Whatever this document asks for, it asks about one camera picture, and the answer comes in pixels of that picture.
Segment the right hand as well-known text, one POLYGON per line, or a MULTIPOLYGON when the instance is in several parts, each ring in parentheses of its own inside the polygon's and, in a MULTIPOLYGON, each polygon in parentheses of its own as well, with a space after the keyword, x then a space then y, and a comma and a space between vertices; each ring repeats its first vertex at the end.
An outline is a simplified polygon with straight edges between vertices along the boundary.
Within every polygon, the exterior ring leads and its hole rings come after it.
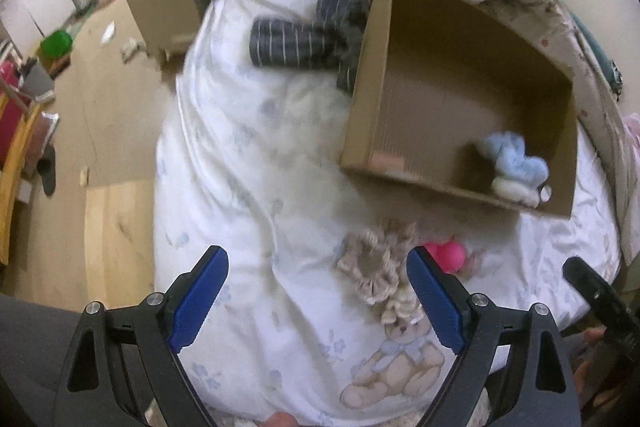
POLYGON ((582 410, 609 407, 623 394, 638 369, 639 359, 631 358, 623 343, 604 326, 586 329, 587 350, 574 372, 574 384, 582 410))

